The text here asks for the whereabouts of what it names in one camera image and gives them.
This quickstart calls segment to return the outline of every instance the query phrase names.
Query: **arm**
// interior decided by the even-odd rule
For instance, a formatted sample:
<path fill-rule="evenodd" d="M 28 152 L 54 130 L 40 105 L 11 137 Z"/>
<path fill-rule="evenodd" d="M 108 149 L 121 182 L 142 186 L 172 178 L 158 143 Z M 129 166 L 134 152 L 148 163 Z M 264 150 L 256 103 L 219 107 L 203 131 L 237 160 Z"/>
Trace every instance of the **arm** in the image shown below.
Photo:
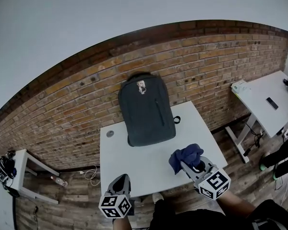
<path fill-rule="evenodd" d="M 247 218 L 256 209 L 254 205 L 234 195 L 231 191 L 226 191 L 216 201 L 226 216 Z"/>
<path fill-rule="evenodd" d="M 132 230 L 128 217 L 115 219 L 113 222 L 113 230 Z"/>

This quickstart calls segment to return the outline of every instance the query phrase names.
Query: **white desk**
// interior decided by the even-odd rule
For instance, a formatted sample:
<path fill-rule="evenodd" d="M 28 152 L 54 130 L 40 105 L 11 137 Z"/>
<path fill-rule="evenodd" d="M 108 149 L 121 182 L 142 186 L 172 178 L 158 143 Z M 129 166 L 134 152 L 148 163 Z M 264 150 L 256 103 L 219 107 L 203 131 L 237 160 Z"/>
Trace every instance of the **white desk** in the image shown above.
<path fill-rule="evenodd" d="M 126 173 L 131 181 L 131 197 L 148 195 L 191 182 L 184 171 L 177 175 L 168 160 L 177 149 L 197 143 L 213 164 L 219 168 L 227 162 L 202 117 L 192 102 L 171 108 L 173 116 L 180 116 L 176 136 L 158 144 L 145 147 L 130 147 L 124 122 L 101 128 L 100 131 L 100 176 L 102 195 L 109 184 Z M 107 137 L 108 131 L 114 135 Z"/>
<path fill-rule="evenodd" d="M 40 198 L 44 201 L 53 203 L 53 204 L 58 204 L 59 202 L 57 200 L 48 198 L 46 196 L 42 196 L 40 194 L 37 194 L 35 192 L 30 191 L 29 189 L 24 187 L 24 173 L 25 171 L 28 171 L 32 173 L 33 175 L 37 175 L 34 171 L 30 170 L 29 168 L 26 168 L 27 160 L 31 160 L 32 162 L 36 163 L 43 169 L 51 172 L 52 174 L 59 176 L 60 174 L 53 169 L 49 168 L 48 166 L 44 165 L 42 162 L 38 161 L 36 158 L 32 157 L 29 153 L 27 153 L 26 149 L 16 151 L 15 156 L 13 157 L 15 160 L 15 169 L 17 171 L 16 176 L 14 177 L 14 180 L 12 182 L 12 185 L 10 186 L 11 188 L 17 190 L 19 193 L 25 194 L 29 197 L 32 198 Z"/>
<path fill-rule="evenodd" d="M 252 127 L 257 120 L 270 138 L 288 123 L 288 88 L 283 83 L 283 79 L 288 79 L 287 75 L 278 71 L 248 82 L 251 91 L 236 94 L 252 113 L 247 124 Z M 268 97 L 278 105 L 277 110 L 268 103 L 266 100 Z M 245 151 L 241 143 L 249 133 L 250 128 L 246 125 L 238 138 L 230 127 L 226 127 L 225 130 L 235 143 L 243 161 L 247 163 L 249 158 L 243 155 Z"/>

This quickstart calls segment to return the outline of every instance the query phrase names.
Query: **person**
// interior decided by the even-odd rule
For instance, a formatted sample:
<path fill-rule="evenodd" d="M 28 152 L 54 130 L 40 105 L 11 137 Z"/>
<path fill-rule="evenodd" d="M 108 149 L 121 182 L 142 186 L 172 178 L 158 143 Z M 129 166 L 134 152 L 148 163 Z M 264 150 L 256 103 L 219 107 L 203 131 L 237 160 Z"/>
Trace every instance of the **person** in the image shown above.
<path fill-rule="evenodd" d="M 288 140 L 280 147 L 280 149 L 272 154 L 266 153 L 259 162 L 259 168 L 264 171 L 270 166 L 274 166 L 282 160 L 288 158 Z M 276 167 L 273 173 L 273 179 L 283 176 L 288 173 L 288 160 Z"/>
<path fill-rule="evenodd" d="M 217 199 L 225 215 L 207 209 L 176 215 L 160 193 L 153 194 L 153 201 L 155 212 L 150 230 L 288 230 L 288 212 L 273 200 L 255 207 L 229 190 Z M 113 221 L 113 230 L 131 229 L 127 217 Z"/>

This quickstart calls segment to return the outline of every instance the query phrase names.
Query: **dark gray backpack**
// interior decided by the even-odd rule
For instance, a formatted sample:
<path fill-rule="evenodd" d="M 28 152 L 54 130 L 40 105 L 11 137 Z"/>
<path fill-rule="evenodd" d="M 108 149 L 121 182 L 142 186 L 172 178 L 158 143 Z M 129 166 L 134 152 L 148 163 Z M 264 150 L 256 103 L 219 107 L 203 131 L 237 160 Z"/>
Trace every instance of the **dark gray backpack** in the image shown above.
<path fill-rule="evenodd" d="M 119 103 L 132 147 L 156 144 L 176 135 L 168 91 L 159 76 L 136 73 L 120 88 Z"/>

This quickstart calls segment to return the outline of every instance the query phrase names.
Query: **brick wall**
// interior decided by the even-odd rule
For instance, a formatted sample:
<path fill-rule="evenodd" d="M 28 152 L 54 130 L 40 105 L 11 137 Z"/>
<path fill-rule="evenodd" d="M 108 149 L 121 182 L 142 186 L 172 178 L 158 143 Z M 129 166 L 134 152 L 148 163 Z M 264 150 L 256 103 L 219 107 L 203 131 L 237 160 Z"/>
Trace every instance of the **brick wall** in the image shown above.
<path fill-rule="evenodd" d="M 283 70 L 288 32 L 239 21 L 143 29 L 83 50 L 33 80 L 0 110 L 0 155 L 13 147 L 55 169 L 99 164 L 100 128 L 123 121 L 120 83 L 162 76 L 170 104 L 192 101 L 213 130 L 247 113 L 230 84 Z"/>

